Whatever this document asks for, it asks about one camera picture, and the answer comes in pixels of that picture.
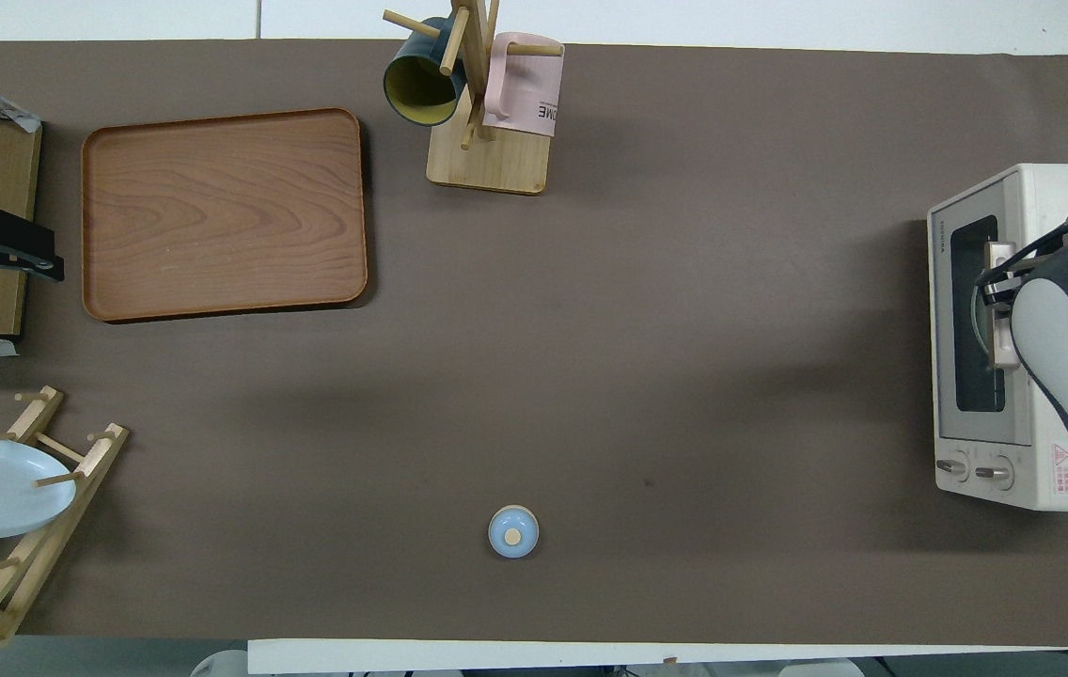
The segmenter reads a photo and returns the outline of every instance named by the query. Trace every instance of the blue lid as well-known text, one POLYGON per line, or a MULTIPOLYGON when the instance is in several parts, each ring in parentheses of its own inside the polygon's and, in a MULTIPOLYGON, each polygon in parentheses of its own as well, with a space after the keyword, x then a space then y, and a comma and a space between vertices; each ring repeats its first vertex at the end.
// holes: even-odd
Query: blue lid
POLYGON ((497 553, 509 558, 529 555, 538 544, 538 520, 522 506, 504 506, 491 516, 488 542, 497 553))

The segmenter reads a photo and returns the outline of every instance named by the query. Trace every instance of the pink mug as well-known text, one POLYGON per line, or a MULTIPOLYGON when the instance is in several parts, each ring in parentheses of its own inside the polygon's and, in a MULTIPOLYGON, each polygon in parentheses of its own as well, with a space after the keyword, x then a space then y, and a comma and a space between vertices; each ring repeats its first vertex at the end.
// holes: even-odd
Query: pink mug
POLYGON ((554 137, 563 57, 509 54, 509 44, 537 44, 563 51, 563 44, 543 35, 500 33, 492 38, 483 124, 554 137))

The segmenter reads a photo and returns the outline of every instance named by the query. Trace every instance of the dish rack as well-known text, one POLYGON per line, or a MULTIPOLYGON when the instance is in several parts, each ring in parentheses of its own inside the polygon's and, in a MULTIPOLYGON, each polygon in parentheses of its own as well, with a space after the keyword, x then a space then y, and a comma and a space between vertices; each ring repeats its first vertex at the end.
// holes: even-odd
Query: dish rack
POLYGON ((76 483, 75 500, 65 510, 44 526, 18 536, 10 552, 0 548, 0 648, 17 633, 62 548, 129 438, 128 429, 109 424, 104 431, 88 435, 91 448, 84 454, 53 440, 45 430, 64 398, 64 393, 49 385, 36 393, 18 394, 15 399, 28 406, 9 431, 0 435, 0 440, 47 451, 72 469, 70 479, 76 483))

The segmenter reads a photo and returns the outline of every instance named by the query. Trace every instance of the wooden tray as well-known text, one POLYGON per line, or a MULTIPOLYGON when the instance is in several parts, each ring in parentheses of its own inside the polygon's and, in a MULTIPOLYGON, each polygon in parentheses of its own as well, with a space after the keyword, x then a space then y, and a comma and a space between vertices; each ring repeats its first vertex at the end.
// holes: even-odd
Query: wooden tray
POLYGON ((82 143, 82 304, 97 319, 345 303, 365 286, 350 112, 139 124, 82 143))

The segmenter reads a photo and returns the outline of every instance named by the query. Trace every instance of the warning label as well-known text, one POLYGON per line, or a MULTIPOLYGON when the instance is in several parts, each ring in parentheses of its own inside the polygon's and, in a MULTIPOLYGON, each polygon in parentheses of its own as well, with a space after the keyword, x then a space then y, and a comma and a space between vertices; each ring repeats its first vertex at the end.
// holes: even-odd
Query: warning label
POLYGON ((1053 492, 1068 493, 1068 451, 1053 445, 1053 492))

